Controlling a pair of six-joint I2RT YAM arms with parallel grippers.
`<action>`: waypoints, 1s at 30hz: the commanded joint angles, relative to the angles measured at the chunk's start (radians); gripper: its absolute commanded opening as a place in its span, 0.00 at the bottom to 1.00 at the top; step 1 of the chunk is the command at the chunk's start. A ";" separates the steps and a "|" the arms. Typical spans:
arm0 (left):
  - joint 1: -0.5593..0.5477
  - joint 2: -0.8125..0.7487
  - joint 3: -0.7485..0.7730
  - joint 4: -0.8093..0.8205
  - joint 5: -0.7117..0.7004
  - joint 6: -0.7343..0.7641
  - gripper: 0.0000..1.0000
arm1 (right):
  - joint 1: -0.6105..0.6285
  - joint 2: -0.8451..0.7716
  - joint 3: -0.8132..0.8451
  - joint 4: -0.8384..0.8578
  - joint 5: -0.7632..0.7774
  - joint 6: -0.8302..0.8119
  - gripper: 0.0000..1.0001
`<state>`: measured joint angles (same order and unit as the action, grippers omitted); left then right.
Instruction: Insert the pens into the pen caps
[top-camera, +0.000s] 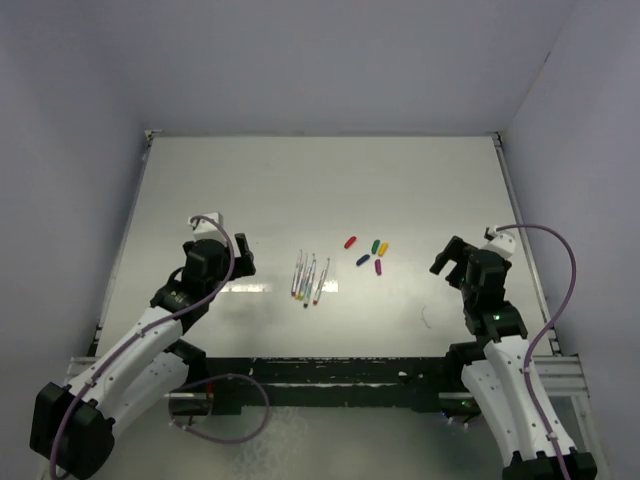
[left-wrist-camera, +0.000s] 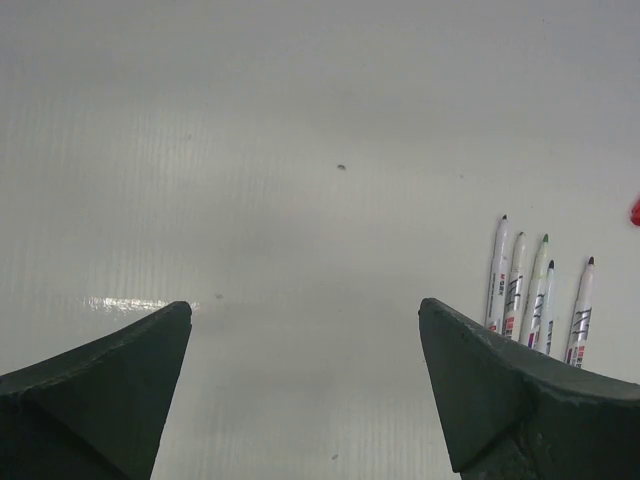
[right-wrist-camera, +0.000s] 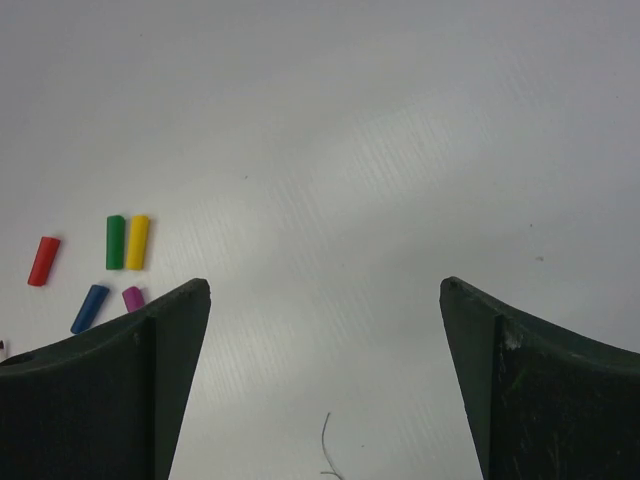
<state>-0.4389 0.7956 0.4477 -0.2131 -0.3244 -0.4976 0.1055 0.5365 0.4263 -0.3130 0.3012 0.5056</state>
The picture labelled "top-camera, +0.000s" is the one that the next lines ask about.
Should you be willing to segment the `yellow-end white marker pen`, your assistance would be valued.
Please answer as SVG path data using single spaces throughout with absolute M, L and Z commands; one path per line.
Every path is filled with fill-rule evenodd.
M 296 285 L 296 290 L 295 290 L 295 299 L 299 300 L 302 298 L 302 290 L 304 287 L 304 280 L 305 280 L 305 275 L 306 275 L 306 270 L 307 270 L 307 266 L 308 266 L 308 258 L 309 258 L 309 254 L 308 253 L 304 253 L 303 259 L 301 261 L 301 265 L 299 268 L 299 275 L 298 275 L 298 279 L 297 279 L 297 285 Z

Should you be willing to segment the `purple-end white marker pen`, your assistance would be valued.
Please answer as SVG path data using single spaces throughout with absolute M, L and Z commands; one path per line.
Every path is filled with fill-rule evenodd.
M 301 275 L 301 270 L 303 268 L 303 250 L 299 250 L 297 259 L 296 259 L 296 263 L 295 263 L 295 268 L 294 268 L 294 272 L 293 272 L 293 277 L 292 277 L 292 282 L 291 282 L 291 289 L 290 289 L 290 293 L 291 296 L 296 298 L 297 295 L 297 289 L 298 289 L 298 284 L 299 284 L 299 278 Z

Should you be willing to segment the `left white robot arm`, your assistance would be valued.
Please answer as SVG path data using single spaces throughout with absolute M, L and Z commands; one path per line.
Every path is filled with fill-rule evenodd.
M 29 446 L 47 459 L 50 478 L 91 478 L 116 438 L 164 394 L 204 384 L 206 355 L 182 338 L 228 282 L 256 267 L 245 235 L 229 237 L 218 227 L 196 227 L 183 250 L 184 265 L 112 348 L 66 383 L 38 392 Z

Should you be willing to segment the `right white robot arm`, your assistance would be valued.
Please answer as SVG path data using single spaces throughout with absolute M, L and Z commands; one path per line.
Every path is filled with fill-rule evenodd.
M 593 455 L 577 449 L 558 418 L 532 359 L 524 320 L 506 300 L 505 283 L 516 247 L 508 233 L 489 230 L 477 248 L 452 237 L 430 271 L 454 264 L 448 284 L 462 297 L 474 341 L 454 344 L 446 383 L 469 391 L 499 447 L 505 479 L 593 479 Z

